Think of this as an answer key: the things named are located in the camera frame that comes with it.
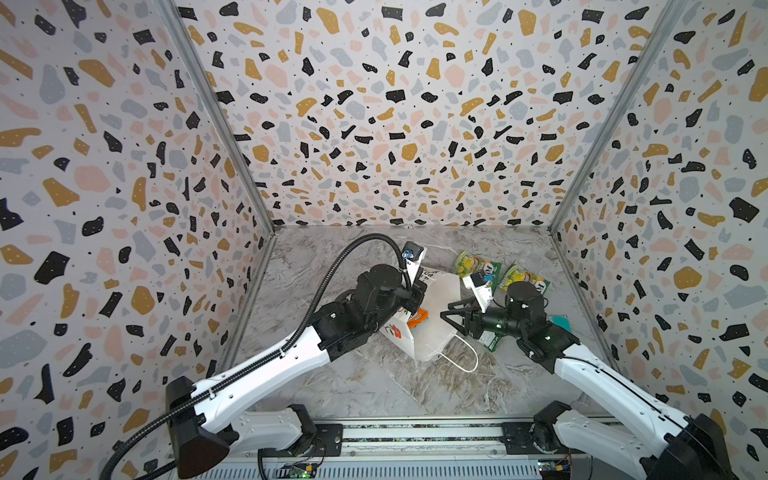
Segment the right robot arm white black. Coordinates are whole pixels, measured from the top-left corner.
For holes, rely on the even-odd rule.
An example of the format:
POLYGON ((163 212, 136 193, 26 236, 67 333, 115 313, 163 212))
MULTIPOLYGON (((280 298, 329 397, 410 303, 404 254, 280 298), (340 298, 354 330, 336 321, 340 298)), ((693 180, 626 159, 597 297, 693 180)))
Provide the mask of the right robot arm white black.
POLYGON ((553 401, 532 420, 529 436, 544 454, 578 450, 634 479, 731 479, 724 434, 709 416, 691 417, 651 396, 603 362, 569 330, 549 320, 545 297, 530 283, 511 283, 503 305, 484 289, 452 302, 443 321, 464 336, 513 337, 546 371, 579 388, 621 423, 593 421, 553 401))

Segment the orange snack pack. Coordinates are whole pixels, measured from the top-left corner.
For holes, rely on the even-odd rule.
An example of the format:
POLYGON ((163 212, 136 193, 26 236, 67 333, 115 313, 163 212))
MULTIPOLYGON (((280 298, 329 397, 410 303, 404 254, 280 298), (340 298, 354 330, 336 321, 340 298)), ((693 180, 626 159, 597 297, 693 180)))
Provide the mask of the orange snack pack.
POLYGON ((415 329, 428 319, 429 313, 424 309, 419 309, 408 321, 407 326, 410 330, 415 329))

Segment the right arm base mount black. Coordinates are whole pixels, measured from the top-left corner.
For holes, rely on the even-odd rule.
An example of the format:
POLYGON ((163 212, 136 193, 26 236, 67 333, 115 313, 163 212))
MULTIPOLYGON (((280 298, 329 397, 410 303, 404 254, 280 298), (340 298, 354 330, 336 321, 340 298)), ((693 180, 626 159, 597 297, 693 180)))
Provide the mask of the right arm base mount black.
POLYGON ((500 441, 508 455, 565 455, 570 452, 557 438, 554 428, 542 422, 503 422, 500 441))

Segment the white paper bag red flower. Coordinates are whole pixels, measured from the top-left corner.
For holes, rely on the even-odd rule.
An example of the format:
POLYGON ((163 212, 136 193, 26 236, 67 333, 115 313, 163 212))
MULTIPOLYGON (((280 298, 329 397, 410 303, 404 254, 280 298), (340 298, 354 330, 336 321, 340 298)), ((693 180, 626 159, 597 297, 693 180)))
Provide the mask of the white paper bag red flower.
POLYGON ((461 299, 463 285, 460 277, 453 273, 425 268, 421 279, 426 283, 427 291, 419 309, 429 313, 428 319, 410 330, 407 321, 415 313, 401 308, 384 325, 383 335, 417 362, 426 363, 442 357, 460 371, 473 373, 479 366, 477 351, 452 326, 440 318, 440 313, 448 309, 449 303, 461 299), (464 351, 474 361, 470 368, 462 366, 445 353, 445 348, 452 339, 457 339, 465 345, 464 351))

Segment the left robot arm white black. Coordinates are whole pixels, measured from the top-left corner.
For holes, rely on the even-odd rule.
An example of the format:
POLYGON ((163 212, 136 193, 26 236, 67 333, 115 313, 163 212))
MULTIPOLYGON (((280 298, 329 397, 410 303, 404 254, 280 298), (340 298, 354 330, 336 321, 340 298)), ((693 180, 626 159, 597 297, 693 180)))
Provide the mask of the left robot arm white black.
POLYGON ((307 450, 317 428, 304 406, 260 414, 250 407, 294 378, 366 344, 394 316, 416 313, 427 290, 422 272, 413 262, 404 272, 376 265, 358 276, 355 288, 312 313, 287 351, 276 346, 208 379, 193 382, 182 376, 172 381, 165 400, 177 476, 199 476, 237 449, 307 450))

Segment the teal Fox's candy bag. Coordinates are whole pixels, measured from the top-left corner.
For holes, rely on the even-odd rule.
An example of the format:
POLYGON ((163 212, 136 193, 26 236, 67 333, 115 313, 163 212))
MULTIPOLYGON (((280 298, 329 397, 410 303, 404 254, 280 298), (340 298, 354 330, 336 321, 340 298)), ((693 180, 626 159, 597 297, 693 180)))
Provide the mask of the teal Fox's candy bag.
POLYGON ((549 320, 553 324, 563 328, 564 330, 566 330, 568 332, 572 331, 570 322, 569 322, 569 320, 568 320, 568 318, 566 316, 555 316, 555 315, 553 315, 553 316, 549 317, 549 320))

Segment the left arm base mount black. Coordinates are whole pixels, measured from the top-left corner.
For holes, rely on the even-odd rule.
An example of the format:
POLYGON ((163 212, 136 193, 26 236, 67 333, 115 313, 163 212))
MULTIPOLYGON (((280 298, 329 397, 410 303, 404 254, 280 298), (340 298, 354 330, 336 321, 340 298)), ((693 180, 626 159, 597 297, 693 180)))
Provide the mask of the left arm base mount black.
POLYGON ((320 423, 313 433, 303 434, 296 442, 282 450, 263 449, 266 458, 339 457, 341 455, 344 426, 341 423, 320 423))

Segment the green Fox's candy bag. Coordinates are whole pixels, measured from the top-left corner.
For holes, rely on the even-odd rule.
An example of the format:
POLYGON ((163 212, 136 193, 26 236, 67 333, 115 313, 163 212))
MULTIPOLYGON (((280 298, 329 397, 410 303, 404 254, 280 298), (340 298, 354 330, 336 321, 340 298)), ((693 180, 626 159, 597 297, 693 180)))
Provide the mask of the green Fox's candy bag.
POLYGON ((454 260, 451 268, 453 274, 465 277, 480 273, 492 291, 495 291, 501 278, 502 263, 462 251, 454 260))
POLYGON ((502 275, 499 281, 499 288, 502 291, 507 291, 507 288, 515 282, 530 283, 541 294, 544 294, 550 286, 550 282, 543 277, 530 272, 518 264, 512 264, 502 275))
POLYGON ((497 349, 497 345, 503 336, 497 332, 484 331, 479 338, 479 342, 490 352, 497 349))

